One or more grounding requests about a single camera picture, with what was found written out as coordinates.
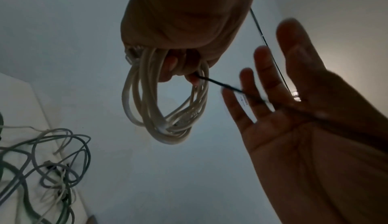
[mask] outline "cable bundle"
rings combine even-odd
[[[24,127],[23,126],[20,126],[20,127],[0,126],[0,128],[24,128]],[[7,186],[0,192],[0,206],[16,190],[19,190],[20,186],[22,186],[24,191],[23,191],[23,198],[21,199],[21,201],[23,201],[28,215],[31,218],[36,220],[34,222],[35,224],[40,224],[40,223],[51,224],[48,220],[44,218],[44,216],[59,201],[62,201],[63,208],[61,211],[61,215],[58,218],[56,224],[66,223],[70,215],[72,216],[72,224],[73,224],[75,216],[74,216],[73,210],[71,209],[71,205],[75,201],[75,200],[72,201],[72,197],[75,197],[75,194],[73,193],[72,188],[81,181],[87,169],[89,168],[91,154],[87,144],[89,143],[91,138],[87,135],[73,134],[73,132],[69,129],[52,129],[52,130],[46,130],[46,131],[41,131],[41,130],[37,130],[37,131],[41,132],[41,134],[37,138],[20,142],[11,147],[0,147],[0,182],[2,182],[1,178],[3,176],[4,169],[8,169],[15,175],[15,177],[10,182],[8,182]],[[47,135],[49,133],[64,133],[64,134]],[[63,139],[63,141],[59,149],[56,152],[54,152],[54,155],[60,153],[66,146],[68,146],[72,142],[72,140],[81,142],[82,146],[80,147],[79,150],[73,152],[72,154],[65,157],[58,163],[47,161],[47,162],[44,162],[43,164],[38,164],[38,162],[36,161],[37,145],[45,142],[52,142],[57,139]],[[18,149],[18,147],[22,145],[32,145],[31,152]],[[22,153],[26,155],[27,159],[20,169],[16,168],[15,166],[13,166],[12,164],[6,161],[3,161],[4,155],[8,152],[17,152],[17,153]],[[82,168],[81,174],[75,172],[72,169],[73,164],[80,153],[84,155],[83,168]],[[72,158],[71,163],[65,163],[70,158]],[[30,163],[33,164],[34,168],[31,171],[27,172],[26,174],[23,174],[24,170]],[[31,206],[29,195],[28,195],[28,187],[26,183],[27,177],[35,171],[42,176],[39,182],[42,187],[47,188],[48,190],[58,189],[58,190],[54,190],[56,191],[55,194],[57,195],[54,203],[51,205],[50,209],[47,210],[46,213],[44,213],[42,216],[36,213],[36,211],[34,211],[33,207]]]
[[[126,51],[126,59],[132,67],[122,91],[122,105],[129,120],[137,126],[145,127],[156,140],[165,144],[178,144],[189,136],[191,127],[204,112],[209,84],[207,80],[201,80],[199,86],[193,86],[190,97],[182,105],[163,116],[158,108],[157,90],[160,70],[167,53],[168,50],[138,46]],[[207,62],[201,63],[198,73],[209,77]],[[139,83],[143,92],[141,97]],[[142,122],[133,115],[129,106],[131,89]]]

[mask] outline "cable coil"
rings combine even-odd
[[[201,117],[207,101],[208,81],[201,80],[193,86],[191,95],[173,112],[164,116],[158,108],[158,80],[168,50],[131,47],[126,50],[126,59],[132,65],[122,91],[122,105],[129,120],[145,127],[152,137],[165,144],[179,144],[189,136],[191,127]],[[202,62],[199,74],[209,77],[209,65]],[[132,113],[129,96],[142,117],[139,121]]]

